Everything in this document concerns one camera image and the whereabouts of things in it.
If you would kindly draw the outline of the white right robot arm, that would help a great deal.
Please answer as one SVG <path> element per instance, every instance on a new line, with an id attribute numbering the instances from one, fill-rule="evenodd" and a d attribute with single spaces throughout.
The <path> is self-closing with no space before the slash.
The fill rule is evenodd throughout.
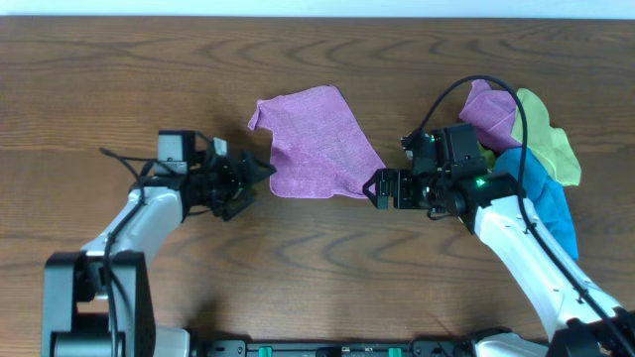
<path id="1" fill-rule="evenodd" d="M 458 218 L 503 262 L 539 316 L 548 342 L 510 331 L 469 343 L 474 356 L 631 356 L 634 314 L 600 289 L 559 245 L 509 173 L 489 171 L 476 131 L 460 124 L 402 141 L 412 166 L 380 169 L 363 185 L 378 209 Z"/>

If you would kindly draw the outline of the light purple cloth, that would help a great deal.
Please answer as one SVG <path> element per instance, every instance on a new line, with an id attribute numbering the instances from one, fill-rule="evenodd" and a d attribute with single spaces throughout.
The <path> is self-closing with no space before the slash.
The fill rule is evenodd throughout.
<path id="1" fill-rule="evenodd" d="M 271 191 L 284 198 L 362 198 L 383 169 L 337 87 L 316 86 L 259 100 L 248 128 L 272 133 Z"/>

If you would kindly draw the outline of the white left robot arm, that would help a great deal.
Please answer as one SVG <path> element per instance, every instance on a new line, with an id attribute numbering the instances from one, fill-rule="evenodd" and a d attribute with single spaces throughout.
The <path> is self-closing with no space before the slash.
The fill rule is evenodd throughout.
<path id="1" fill-rule="evenodd" d="M 187 218 L 228 221 L 255 198 L 275 168 L 226 141 L 191 130 L 162 130 L 157 156 L 133 173 L 127 202 L 113 221 L 75 252 L 44 267 L 44 356 L 203 356 L 182 327 L 157 324 L 148 270 L 168 236 Z"/>

